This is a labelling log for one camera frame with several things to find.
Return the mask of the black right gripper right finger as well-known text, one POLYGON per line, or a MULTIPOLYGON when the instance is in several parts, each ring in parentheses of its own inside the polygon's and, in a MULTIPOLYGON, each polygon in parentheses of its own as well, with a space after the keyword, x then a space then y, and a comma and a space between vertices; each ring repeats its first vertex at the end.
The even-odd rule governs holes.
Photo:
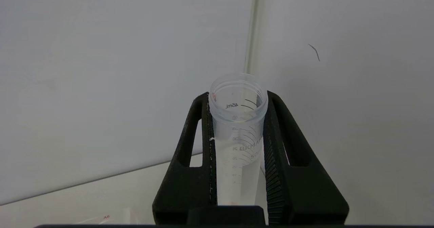
POLYGON ((263 127, 270 225, 343 225, 349 205, 283 100, 268 91, 263 127))

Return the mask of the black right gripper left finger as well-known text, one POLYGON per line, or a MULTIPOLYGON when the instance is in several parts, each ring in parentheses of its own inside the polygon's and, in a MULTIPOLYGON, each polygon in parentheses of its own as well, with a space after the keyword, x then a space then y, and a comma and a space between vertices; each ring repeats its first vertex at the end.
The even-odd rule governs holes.
POLYGON ((157 225, 185 225, 191 209, 217 205, 216 150, 208 97, 208 92, 196 97, 186 116, 175 153, 152 204, 157 225), (202 165, 191 167, 199 121, 202 165))

